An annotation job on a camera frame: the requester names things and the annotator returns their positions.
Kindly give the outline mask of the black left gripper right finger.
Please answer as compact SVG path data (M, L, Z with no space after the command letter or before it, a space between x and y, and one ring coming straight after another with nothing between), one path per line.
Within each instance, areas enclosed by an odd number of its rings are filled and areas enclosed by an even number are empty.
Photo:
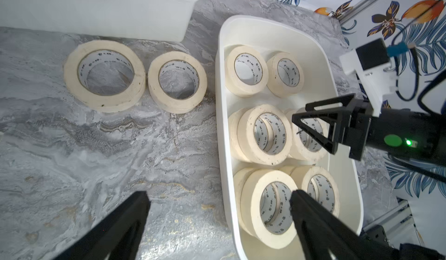
M295 190L290 212L307 260L398 260L398 250L360 238L306 192Z

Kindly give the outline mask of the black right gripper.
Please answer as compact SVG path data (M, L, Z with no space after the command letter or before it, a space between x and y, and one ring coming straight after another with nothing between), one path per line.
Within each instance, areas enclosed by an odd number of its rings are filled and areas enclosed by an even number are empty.
M355 94L337 96L318 102L308 103L305 111L335 109L346 107L349 123L345 130L344 145L350 147L349 158L361 160L371 123L373 108L368 101L355 99ZM316 133L328 138L329 125L319 118L305 118L302 122L314 129ZM326 155L329 152L310 134L292 123L293 141L292 155Z

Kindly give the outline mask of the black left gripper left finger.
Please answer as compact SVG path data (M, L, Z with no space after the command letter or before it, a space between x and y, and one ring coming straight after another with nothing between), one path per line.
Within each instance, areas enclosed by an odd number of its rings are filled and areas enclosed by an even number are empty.
M151 202L145 191L134 192L57 260L134 260L145 230Z

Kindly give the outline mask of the white plastic storage tray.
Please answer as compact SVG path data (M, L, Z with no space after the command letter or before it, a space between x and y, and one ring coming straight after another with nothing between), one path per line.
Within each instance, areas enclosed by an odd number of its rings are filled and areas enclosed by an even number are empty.
M253 16L221 27L216 57L218 149L226 221L243 260L302 260L293 189L317 195L355 233L364 207L349 148L324 153L297 136L292 112L338 94L322 46Z

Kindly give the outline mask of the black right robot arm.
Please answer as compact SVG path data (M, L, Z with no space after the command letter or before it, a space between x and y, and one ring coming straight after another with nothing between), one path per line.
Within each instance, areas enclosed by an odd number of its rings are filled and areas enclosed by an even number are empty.
M305 112L293 114L292 123L330 154L345 145L349 158L360 160L369 146L402 159L446 164L446 116L429 109L384 108L374 117L368 101L349 94L306 104Z

